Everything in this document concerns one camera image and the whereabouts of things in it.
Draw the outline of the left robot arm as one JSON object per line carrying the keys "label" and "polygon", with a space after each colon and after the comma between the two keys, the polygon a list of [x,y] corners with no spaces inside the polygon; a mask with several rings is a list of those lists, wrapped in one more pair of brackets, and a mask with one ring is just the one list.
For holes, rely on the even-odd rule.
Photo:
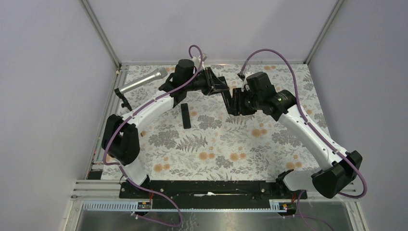
{"label": "left robot arm", "polygon": [[148,174],[142,167],[139,134],[158,116],[183,101],[187,92],[201,91],[203,95],[228,92],[224,77],[217,77],[210,67],[195,66],[192,60],[179,60],[157,92],[144,104],[124,115],[107,118],[101,147],[104,156],[115,160],[123,175],[132,183],[131,192],[138,198],[149,193]]}

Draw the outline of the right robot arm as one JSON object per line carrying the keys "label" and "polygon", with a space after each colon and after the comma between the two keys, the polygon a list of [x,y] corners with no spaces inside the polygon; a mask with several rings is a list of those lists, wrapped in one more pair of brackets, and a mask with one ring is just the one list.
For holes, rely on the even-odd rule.
{"label": "right robot arm", "polygon": [[262,111],[272,117],[291,131],[318,163],[314,170],[279,174],[278,196],[288,198],[297,190],[315,189],[322,196],[333,198],[358,176],[362,155],[347,151],[331,139],[298,107],[297,98],[290,91],[276,91],[266,73],[250,75],[241,88],[234,88],[224,99],[231,115],[247,116]]}

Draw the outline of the black remote control back up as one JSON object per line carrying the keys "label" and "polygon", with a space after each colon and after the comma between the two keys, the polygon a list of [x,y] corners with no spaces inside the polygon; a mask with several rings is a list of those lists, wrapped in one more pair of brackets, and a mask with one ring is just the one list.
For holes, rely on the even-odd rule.
{"label": "black remote control back up", "polygon": [[189,113],[189,107],[187,103],[182,103],[180,105],[181,109],[181,115],[182,115],[182,122],[183,122],[183,128],[184,129],[190,129],[191,128],[191,120],[190,120],[190,113]]}

